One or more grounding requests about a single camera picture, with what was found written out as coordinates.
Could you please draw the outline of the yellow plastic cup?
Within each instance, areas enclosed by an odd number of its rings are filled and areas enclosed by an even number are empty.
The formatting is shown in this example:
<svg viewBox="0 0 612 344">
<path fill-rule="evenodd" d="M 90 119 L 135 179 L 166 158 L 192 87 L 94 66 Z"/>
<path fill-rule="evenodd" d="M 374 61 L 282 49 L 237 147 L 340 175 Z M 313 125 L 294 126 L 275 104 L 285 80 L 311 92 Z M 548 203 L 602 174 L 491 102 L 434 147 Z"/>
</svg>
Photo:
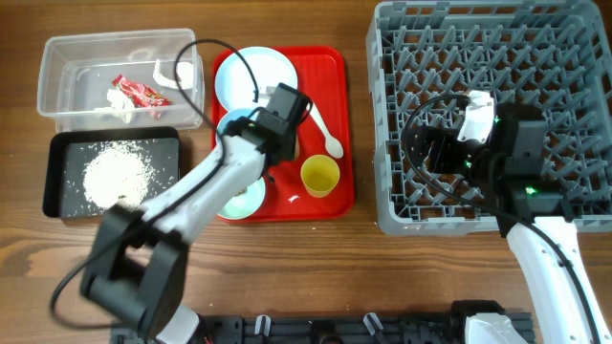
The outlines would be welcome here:
<svg viewBox="0 0 612 344">
<path fill-rule="evenodd" d="M 315 198 L 324 198 L 338 185 L 339 166 L 326 155 L 313 155 L 306 159 L 300 169 L 300 178 L 307 192 Z"/>
</svg>

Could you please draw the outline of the mint green bowl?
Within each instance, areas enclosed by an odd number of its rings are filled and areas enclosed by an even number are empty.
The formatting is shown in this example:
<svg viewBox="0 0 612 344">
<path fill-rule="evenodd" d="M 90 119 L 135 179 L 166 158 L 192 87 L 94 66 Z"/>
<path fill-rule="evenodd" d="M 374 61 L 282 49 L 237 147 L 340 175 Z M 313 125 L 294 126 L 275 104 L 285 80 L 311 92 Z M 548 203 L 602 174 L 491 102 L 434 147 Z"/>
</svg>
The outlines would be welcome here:
<svg viewBox="0 0 612 344">
<path fill-rule="evenodd" d="M 254 214 L 263 204 L 266 197 L 266 185 L 263 178 L 248 186 L 248 193 L 232 197 L 217 215 L 225 220 L 243 220 Z"/>
</svg>

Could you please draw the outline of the brown food lump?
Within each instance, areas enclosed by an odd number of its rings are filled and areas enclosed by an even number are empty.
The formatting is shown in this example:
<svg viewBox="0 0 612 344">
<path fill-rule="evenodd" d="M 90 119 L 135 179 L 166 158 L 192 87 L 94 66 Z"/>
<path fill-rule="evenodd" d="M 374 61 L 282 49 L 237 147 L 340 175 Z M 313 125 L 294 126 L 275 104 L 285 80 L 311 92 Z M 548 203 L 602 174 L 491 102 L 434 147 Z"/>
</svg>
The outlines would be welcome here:
<svg viewBox="0 0 612 344">
<path fill-rule="evenodd" d="M 243 195 L 247 194 L 247 193 L 248 193 L 248 191 L 249 191 L 249 189 L 248 189 L 248 188 L 243 188 L 243 189 L 242 189 L 242 190 L 240 190 L 238 193 L 236 193 L 236 194 L 234 195 L 234 197 L 240 197 L 240 196 L 243 196 Z"/>
</svg>

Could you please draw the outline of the small light blue bowl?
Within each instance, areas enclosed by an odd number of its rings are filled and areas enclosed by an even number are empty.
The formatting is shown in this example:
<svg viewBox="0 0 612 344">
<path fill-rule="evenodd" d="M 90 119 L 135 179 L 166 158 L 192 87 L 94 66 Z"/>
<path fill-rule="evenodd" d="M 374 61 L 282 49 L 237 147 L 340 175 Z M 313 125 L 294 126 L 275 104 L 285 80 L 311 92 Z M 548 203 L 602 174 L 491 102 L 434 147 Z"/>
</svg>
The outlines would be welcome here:
<svg viewBox="0 0 612 344">
<path fill-rule="evenodd" d="M 217 132 L 220 135 L 223 135 L 228 124 L 231 121 L 237 120 L 239 118 L 247 118 L 253 111 L 253 108 L 241 108 L 229 111 L 225 115 L 223 115 L 217 125 Z"/>
</svg>

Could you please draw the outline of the white plastic film strip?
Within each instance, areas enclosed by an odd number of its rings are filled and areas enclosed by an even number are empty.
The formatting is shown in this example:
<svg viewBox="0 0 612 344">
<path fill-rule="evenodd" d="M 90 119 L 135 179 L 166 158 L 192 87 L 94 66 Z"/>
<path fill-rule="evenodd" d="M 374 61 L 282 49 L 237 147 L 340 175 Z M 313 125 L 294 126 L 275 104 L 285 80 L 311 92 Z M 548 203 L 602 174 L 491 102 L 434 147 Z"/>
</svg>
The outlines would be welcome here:
<svg viewBox="0 0 612 344">
<path fill-rule="evenodd" d="M 190 62 L 179 62 L 176 68 L 176 75 L 165 75 L 162 71 L 162 61 L 156 59 L 152 77 L 154 81 L 162 87 L 178 90 L 191 89 L 194 84 L 194 65 Z"/>
</svg>

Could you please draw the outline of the red snack wrapper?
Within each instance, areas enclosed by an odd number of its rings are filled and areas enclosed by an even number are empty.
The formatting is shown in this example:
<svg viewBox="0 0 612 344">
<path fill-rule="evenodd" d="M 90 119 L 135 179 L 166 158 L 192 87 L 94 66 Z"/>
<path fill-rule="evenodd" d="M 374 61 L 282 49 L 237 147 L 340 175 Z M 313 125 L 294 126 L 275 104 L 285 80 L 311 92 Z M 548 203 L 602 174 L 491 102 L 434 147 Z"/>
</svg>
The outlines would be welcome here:
<svg viewBox="0 0 612 344">
<path fill-rule="evenodd" d="M 162 111 L 160 107 L 170 106 L 172 102 L 148 85 L 133 81 L 119 75 L 112 81 L 111 89 L 124 92 L 135 104 L 136 109 L 147 109 L 147 113 L 153 118 L 159 118 Z"/>
</svg>

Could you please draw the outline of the pile of white rice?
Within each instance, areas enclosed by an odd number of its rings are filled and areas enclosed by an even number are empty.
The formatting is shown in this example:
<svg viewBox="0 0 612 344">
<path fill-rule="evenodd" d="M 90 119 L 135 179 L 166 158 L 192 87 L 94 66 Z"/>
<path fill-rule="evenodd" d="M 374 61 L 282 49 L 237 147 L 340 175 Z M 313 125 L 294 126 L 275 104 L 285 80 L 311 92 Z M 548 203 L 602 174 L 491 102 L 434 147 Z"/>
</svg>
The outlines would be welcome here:
<svg viewBox="0 0 612 344">
<path fill-rule="evenodd" d="M 70 144 L 59 216 L 96 216 L 116 203 L 135 208 L 178 181 L 179 156 L 180 142 L 173 138 Z"/>
</svg>

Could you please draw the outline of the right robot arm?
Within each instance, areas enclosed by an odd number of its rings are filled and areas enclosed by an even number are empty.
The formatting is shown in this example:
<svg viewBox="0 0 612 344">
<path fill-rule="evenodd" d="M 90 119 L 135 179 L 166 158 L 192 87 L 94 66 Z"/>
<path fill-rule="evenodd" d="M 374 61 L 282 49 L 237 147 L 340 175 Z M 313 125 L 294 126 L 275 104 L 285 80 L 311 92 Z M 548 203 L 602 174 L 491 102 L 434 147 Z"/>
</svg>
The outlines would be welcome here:
<svg viewBox="0 0 612 344">
<path fill-rule="evenodd" d="M 459 174 L 477 187 L 480 209 L 493 215 L 526 280 L 542 336 L 549 343 L 608 343 L 607 327 L 579 252 L 578 229 L 561 183 L 541 174 L 546 122 L 541 111 L 519 103 L 477 102 L 466 96 L 458 129 L 416 126 L 422 104 L 401 133 L 417 176 L 450 197 L 422 170 Z"/>
</svg>

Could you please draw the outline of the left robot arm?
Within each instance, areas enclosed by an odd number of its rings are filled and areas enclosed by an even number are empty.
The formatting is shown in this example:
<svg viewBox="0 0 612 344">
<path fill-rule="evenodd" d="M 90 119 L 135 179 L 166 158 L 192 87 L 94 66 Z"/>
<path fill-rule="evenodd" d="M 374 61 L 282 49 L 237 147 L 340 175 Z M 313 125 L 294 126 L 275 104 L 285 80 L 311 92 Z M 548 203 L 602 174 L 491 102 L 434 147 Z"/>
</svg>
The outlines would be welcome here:
<svg viewBox="0 0 612 344">
<path fill-rule="evenodd" d="M 313 102 L 278 84 L 255 118 L 230 122 L 213 151 L 162 194 L 106 210 L 80 293 L 123 326 L 159 343 L 202 343 L 199 314 L 182 303 L 190 246 L 240 191 L 295 157 Z"/>
</svg>

